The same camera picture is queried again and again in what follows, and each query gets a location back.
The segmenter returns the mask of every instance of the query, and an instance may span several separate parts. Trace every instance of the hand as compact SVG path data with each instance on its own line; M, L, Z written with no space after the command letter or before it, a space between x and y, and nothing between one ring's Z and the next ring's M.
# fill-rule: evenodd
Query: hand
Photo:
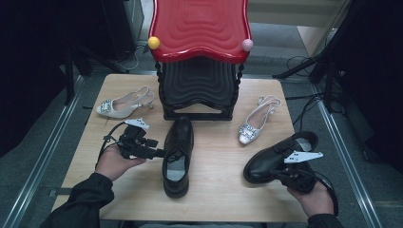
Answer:
M317 214L333 215L335 213L332 198L326 187L319 181L308 194L300 193L291 188L287 188L287 191L299 201L308 218Z
M95 168L95 173L102 174L111 181L115 181L129 168L142 164L145 161L146 159L140 158L125 159L119 152L118 145L114 144L104 151Z

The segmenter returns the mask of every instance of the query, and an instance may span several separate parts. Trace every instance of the white high heel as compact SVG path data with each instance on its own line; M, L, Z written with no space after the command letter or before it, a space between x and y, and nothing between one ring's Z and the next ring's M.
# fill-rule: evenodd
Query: white high heel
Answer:
M248 144L255 140L266 124L267 116L273 114L278 106L281 106L281 101L276 96L260 97L258 107L253 109L240 127L240 143Z
M137 91L127 93L124 97L103 101L97 106L97 113L112 118L126 118L139 107L153 108L154 92L148 86L142 86Z

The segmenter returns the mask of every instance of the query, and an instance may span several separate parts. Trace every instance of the black oxford shoe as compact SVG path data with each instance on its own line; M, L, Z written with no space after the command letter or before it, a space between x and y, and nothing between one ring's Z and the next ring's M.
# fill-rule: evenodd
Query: black oxford shoe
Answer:
M317 135L311 131L301 131L277 144L260 150L243 169L243 176L251 183L273 181L270 171L285 169L284 159L294 150L308 152L317 147Z
M181 198L189 189L190 158L193 150L193 126L187 117L180 117L166 135L163 149L163 190L170 198Z

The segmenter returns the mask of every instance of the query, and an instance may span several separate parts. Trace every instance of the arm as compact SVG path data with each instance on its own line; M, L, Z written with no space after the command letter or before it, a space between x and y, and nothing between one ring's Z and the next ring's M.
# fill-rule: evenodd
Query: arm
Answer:
M319 181L314 189L308 194L299 193L291 188L287 191L295 197L308 216L310 228L342 228L343 225L334 215L333 201L326 187Z
M100 227L99 211L114 199L112 182L127 169L144 162L145 159L126 160L118 146L108 147L95 172L72 188L68 201L55 209L41 228Z

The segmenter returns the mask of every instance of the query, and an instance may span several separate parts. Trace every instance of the table surface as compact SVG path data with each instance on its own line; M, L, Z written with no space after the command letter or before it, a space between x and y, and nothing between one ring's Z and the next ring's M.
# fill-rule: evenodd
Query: table surface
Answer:
M143 118L150 125L148 139L163 141L172 121L163 118L158 97L157 76L111 74L94 107L106 99L116 99L141 86L156 93L154 108L135 110L128 119ZM261 96L276 95L282 106L270 115L261 135L248 145L239 143L239 128L257 106ZM193 105L194 110L208 109ZM92 110L86 129L67 171L62 187L71 188L89 177L103 143L103 136L124 120L108 119ZM163 190L163 159L155 158L128 170L114 181L115 200L105 206L101 219L172 221L254 221L303 222L306 216L299 203L278 180L254 185L244 180L242 171L250 158L294 133L287 103L277 80L241 79L240 95L230 122L192 122L195 143L190 162L188 193L180 199L169 198ZM119 127L115 138L125 130ZM53 209L67 200L58 196Z

